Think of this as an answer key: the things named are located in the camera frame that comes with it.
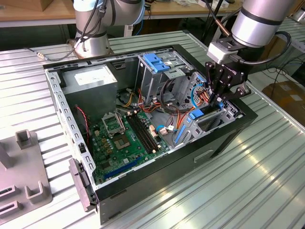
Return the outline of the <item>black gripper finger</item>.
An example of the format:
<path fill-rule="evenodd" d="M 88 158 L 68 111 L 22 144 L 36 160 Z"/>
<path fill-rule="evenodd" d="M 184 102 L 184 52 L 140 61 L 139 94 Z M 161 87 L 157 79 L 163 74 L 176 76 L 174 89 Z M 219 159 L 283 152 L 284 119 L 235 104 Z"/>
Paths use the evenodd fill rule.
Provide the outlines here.
<path fill-rule="evenodd" d="M 218 92 L 216 93 L 216 100 L 220 102 L 232 99 L 239 99 L 241 97 L 249 95 L 250 93 L 251 89 L 246 85 L 246 82 L 237 85 L 234 92 L 231 90 L 231 87 L 228 87 L 227 85 L 224 88 L 219 88 Z"/>
<path fill-rule="evenodd" d="M 214 62 L 206 62 L 205 69 L 207 73 L 207 82 L 211 89 L 211 95 L 209 97 L 209 105 L 214 106 L 217 99 L 222 99 L 222 94 L 228 84 L 227 68 L 222 64 Z"/>

